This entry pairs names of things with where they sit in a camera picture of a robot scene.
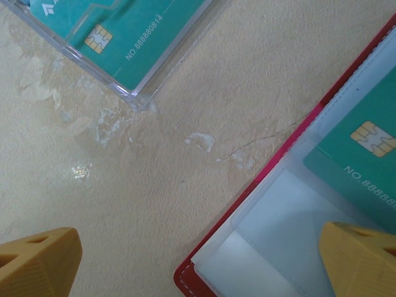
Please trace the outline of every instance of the teal card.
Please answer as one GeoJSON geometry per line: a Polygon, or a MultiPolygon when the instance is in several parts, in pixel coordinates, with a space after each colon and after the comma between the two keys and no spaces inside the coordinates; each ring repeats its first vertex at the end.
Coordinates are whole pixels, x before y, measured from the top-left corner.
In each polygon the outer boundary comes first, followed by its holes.
{"type": "Polygon", "coordinates": [[[304,159],[315,175],[396,234],[396,68],[304,159]]]}
{"type": "Polygon", "coordinates": [[[30,11],[123,87],[136,90],[211,2],[30,0],[30,11]]]}

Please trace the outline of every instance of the card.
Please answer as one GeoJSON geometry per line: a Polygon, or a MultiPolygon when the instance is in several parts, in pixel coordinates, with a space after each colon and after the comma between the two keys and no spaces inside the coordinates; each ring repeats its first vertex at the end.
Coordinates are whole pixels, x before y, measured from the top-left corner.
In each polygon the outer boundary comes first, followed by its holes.
{"type": "Polygon", "coordinates": [[[396,68],[304,159],[315,175],[396,233],[396,68]]]}
{"type": "Polygon", "coordinates": [[[136,90],[211,2],[30,0],[30,11],[123,87],[136,90]]]}

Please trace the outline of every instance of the table surface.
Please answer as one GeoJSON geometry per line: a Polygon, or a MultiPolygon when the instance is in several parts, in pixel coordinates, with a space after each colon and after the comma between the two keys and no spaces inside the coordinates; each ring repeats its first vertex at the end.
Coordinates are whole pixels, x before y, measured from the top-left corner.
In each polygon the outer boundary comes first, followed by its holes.
{"type": "Polygon", "coordinates": [[[181,296],[178,264],[395,12],[230,0],[133,113],[0,5],[0,243],[73,226],[71,296],[181,296]]]}

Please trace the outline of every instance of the white stain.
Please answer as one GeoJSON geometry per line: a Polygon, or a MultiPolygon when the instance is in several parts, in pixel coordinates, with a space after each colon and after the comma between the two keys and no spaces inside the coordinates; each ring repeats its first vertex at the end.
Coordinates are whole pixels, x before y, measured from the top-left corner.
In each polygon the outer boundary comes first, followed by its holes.
{"type": "Polygon", "coordinates": [[[155,104],[154,100],[152,100],[152,99],[148,103],[148,110],[152,111],[153,113],[158,112],[157,105],[155,104]]]}
{"type": "Polygon", "coordinates": [[[62,104],[62,94],[59,91],[55,91],[52,97],[54,98],[55,110],[58,110],[62,104]]]}
{"type": "Polygon", "coordinates": [[[215,138],[211,134],[192,133],[185,141],[186,144],[195,144],[200,150],[211,152],[215,145],[215,138]]]}
{"type": "Polygon", "coordinates": [[[250,170],[255,164],[253,157],[250,156],[246,159],[242,150],[237,150],[231,155],[231,158],[236,161],[236,167],[241,170],[250,170]]]}
{"type": "Polygon", "coordinates": [[[117,135],[117,131],[120,130],[121,126],[131,123],[134,121],[132,113],[127,116],[121,116],[120,113],[116,113],[109,108],[103,108],[99,111],[98,121],[92,126],[95,131],[95,142],[106,148],[110,139],[117,135]]]}
{"type": "Polygon", "coordinates": [[[88,164],[87,166],[76,165],[75,167],[72,167],[73,177],[79,181],[87,179],[90,174],[91,166],[92,164],[88,164]]]}

